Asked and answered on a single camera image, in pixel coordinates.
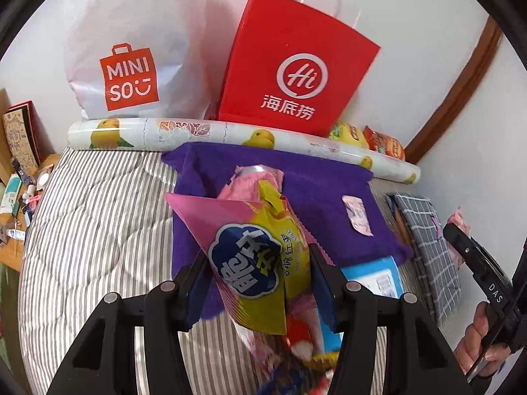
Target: purple cloth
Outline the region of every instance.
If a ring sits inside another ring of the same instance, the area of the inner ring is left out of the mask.
[[[162,160],[178,172],[174,193],[216,198],[238,166],[267,165],[284,172],[283,194],[294,213],[339,267],[393,256],[402,264],[413,254],[388,228],[368,181],[373,174],[358,165],[285,151],[215,143],[186,143],[164,153]],[[355,231],[342,196],[361,198],[373,237]],[[173,215],[172,274],[191,263],[200,250],[183,221]],[[215,284],[211,284],[202,317],[223,310]]]

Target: bed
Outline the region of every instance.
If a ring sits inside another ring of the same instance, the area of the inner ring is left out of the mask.
[[[19,290],[19,333],[34,395],[46,393],[93,308],[110,291],[123,298],[171,278],[172,211],[163,199],[176,172],[150,151],[67,148],[27,233]],[[384,193],[411,186],[374,178],[371,188],[390,228]],[[412,262],[400,266],[405,291],[422,297]],[[199,321],[180,342],[196,395],[251,394],[264,375],[226,312]],[[382,393],[386,333],[379,329],[372,393]],[[143,336],[136,329],[138,392],[148,393]]]

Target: rolled wallpaper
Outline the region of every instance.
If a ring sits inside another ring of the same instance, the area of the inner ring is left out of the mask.
[[[363,166],[377,178],[414,184],[421,170],[410,163],[368,149],[313,135],[213,120],[111,118],[73,123],[68,131],[73,149],[170,151],[202,141],[289,151]]]

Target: miniso bag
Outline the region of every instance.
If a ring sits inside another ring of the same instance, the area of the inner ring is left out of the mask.
[[[380,47],[296,0],[249,0],[219,120],[326,137]]]
[[[90,119],[201,119],[205,0],[65,0],[65,71]]]

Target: human hand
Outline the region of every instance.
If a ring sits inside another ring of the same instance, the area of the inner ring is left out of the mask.
[[[488,303],[482,301],[476,307],[474,321],[465,330],[465,336],[454,349],[454,356],[458,360],[463,373],[467,373],[481,354],[481,339],[488,332],[488,318],[485,314]],[[493,344],[485,354],[488,364],[480,371],[481,377],[490,376],[498,370],[500,365],[509,357],[511,349],[505,344]]]

